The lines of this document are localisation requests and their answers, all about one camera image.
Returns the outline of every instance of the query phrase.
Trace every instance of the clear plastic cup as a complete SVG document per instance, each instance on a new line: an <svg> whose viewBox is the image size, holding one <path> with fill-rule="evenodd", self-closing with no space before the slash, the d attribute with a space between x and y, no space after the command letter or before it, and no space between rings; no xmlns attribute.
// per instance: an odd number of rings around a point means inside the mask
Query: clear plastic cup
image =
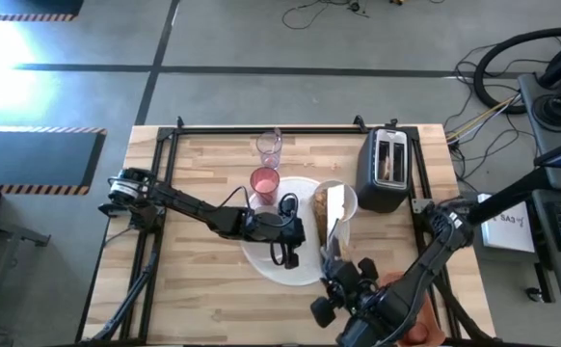
<svg viewBox="0 0 561 347"><path fill-rule="evenodd" d="M266 168L277 169L281 164L282 134L276 128L261 134L256 141L257 150L261 157L261 165Z"/></svg>

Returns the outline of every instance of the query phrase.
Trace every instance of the black toaster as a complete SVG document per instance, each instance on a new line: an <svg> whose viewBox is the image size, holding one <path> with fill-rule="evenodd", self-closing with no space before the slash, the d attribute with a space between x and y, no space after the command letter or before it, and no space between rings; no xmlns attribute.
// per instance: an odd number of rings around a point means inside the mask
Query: black toaster
<svg viewBox="0 0 561 347"><path fill-rule="evenodd" d="M407 197L412 183L411 143L401 128L376 127L368 132L356 173L361 208L389 213Z"/></svg>

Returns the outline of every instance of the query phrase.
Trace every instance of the orange object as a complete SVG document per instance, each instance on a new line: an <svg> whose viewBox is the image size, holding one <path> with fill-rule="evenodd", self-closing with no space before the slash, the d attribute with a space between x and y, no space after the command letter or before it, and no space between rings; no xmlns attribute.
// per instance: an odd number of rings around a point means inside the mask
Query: orange object
<svg viewBox="0 0 561 347"><path fill-rule="evenodd" d="M381 285L394 282L402 277L402 272L387 274L381 279ZM424 294L424 305L417 314L415 325L397 343L400 347L441 346L444 340L445 334L437 324L431 298Z"/></svg>

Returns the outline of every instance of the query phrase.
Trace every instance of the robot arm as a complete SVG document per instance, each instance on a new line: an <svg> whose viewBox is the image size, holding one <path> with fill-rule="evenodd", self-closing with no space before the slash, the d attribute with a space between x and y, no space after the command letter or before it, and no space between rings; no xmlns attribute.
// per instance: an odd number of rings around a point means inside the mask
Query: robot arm
<svg viewBox="0 0 561 347"><path fill-rule="evenodd" d="M472 227L458 214L429 204L422 221L433 234L433 242L412 264L403 278L378 288L377 269L372 260L360 264L361 274L351 262L338 260L322 279L328 298L311 305L315 320L327 327L335 319L334 308L344 307L351 318L336 342L347 347L392 345L415 323L424 293L445 262L473 239Z"/></svg>
<svg viewBox="0 0 561 347"><path fill-rule="evenodd" d="M297 217L298 200L293 194L280 200L278 214L255 215L250 207L213 206L156 181L147 170L124 169L118 177L111 178L110 183L109 199L114 205L130 210L136 228L152 227L158 207L166 207L205 223L225 239L268 243L271 250L272 244L280 244L283 261L277 262L272 254L275 263L286 269L299 265L294 251L306 241L306 237L302 220Z"/></svg>

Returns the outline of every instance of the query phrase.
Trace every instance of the white plate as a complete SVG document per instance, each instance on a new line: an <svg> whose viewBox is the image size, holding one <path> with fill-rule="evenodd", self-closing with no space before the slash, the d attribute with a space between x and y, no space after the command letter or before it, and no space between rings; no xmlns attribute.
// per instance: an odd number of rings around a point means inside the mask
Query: white plate
<svg viewBox="0 0 561 347"><path fill-rule="evenodd" d="M311 200L318 185L319 182L306 177L285 177L280 179L277 201L273 206L261 206L255 195L249 198L251 208L257 212L263 210L276 212L278 200L287 193L294 193L300 201L298 217L302 219L307 241L296 249L296 254L300 257L300 265L297 268L286 270L284 266L275 265L270 258L268 244L241 242L244 255L264 277L285 285L308 285L321 278L319 236L311 207Z"/></svg>

